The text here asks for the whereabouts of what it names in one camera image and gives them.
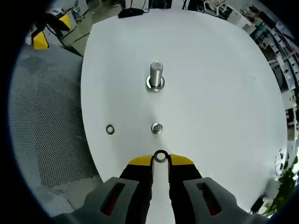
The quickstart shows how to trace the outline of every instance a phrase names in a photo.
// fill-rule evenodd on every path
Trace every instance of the yellow object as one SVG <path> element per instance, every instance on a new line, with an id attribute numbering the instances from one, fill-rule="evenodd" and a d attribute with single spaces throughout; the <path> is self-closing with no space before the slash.
<path id="1" fill-rule="evenodd" d="M 47 50 L 49 48 L 48 41 L 43 32 L 38 33 L 32 40 L 35 50 Z"/>
<path id="2" fill-rule="evenodd" d="M 150 166 L 151 158 L 153 155 L 146 155 L 142 157 L 137 157 L 129 162 L 129 165 L 137 166 Z"/>
<path id="3" fill-rule="evenodd" d="M 170 154 L 171 162 L 173 165 L 192 165 L 194 164 L 191 160 L 186 157 Z"/>
<path id="4" fill-rule="evenodd" d="M 71 29 L 71 22 L 70 22 L 68 15 L 64 15 L 63 17 L 60 17 L 59 20 L 64 22 L 64 24 L 67 25 L 67 27 Z"/>

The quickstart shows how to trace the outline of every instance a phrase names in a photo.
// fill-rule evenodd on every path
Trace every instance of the white tabletop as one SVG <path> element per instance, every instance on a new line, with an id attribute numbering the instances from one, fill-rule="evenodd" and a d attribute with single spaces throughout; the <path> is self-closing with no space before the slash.
<path id="1" fill-rule="evenodd" d="M 165 87 L 152 93 L 145 80 L 156 60 L 164 66 Z M 287 144 L 279 86 L 258 46 L 244 30 L 197 12 L 156 9 L 94 24 L 81 104 L 103 181 L 118 177 L 131 159 L 164 149 L 190 158 L 247 210 Z M 163 125 L 157 135 L 150 128 L 155 122 Z M 147 223 L 173 223 L 170 201 L 161 198 L 168 195 L 163 164 L 155 166 Z"/>

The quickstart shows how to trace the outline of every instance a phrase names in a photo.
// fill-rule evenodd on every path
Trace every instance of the gray mesh surface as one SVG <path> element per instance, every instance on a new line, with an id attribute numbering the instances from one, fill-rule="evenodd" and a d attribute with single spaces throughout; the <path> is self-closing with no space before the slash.
<path id="1" fill-rule="evenodd" d="M 80 103 L 82 58 L 57 46 L 24 46 L 9 94 L 17 164 L 50 216 L 72 212 L 101 182 L 85 138 Z"/>

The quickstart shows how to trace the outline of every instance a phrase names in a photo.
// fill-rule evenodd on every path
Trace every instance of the black ring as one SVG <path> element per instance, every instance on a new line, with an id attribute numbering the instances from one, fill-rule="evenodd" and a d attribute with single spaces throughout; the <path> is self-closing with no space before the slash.
<path id="1" fill-rule="evenodd" d="M 158 159 L 157 155 L 159 153 L 163 153 L 165 155 L 165 158 L 162 159 L 162 160 Z M 163 162 L 165 162 L 168 159 L 168 153 L 166 151 L 164 151 L 164 150 L 158 150 L 158 151 L 155 152 L 154 158 L 155 158 L 155 161 L 157 161 L 159 163 L 163 163 Z"/>
<path id="2" fill-rule="evenodd" d="M 114 126 L 113 125 L 107 125 L 107 127 L 106 127 L 106 132 L 107 132 L 107 134 L 113 134 L 114 132 L 115 132 L 115 128 L 114 128 Z"/>

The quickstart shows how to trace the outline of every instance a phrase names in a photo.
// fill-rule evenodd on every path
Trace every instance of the potted plant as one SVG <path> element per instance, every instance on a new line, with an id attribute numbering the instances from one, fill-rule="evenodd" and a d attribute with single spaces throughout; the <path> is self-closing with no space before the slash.
<path id="1" fill-rule="evenodd" d="M 281 183 L 279 187 L 279 192 L 272 203 L 267 203 L 265 205 L 266 211 L 263 213 L 263 215 L 267 217 L 273 215 L 290 199 L 290 197 L 294 193 L 296 182 L 298 179 L 298 172 L 293 172 L 293 165 L 297 162 L 297 156 L 295 157 L 295 160 L 291 167 L 288 168 L 288 161 L 285 162 L 283 166 L 284 170 L 282 174 L 278 177 L 278 181 Z"/>

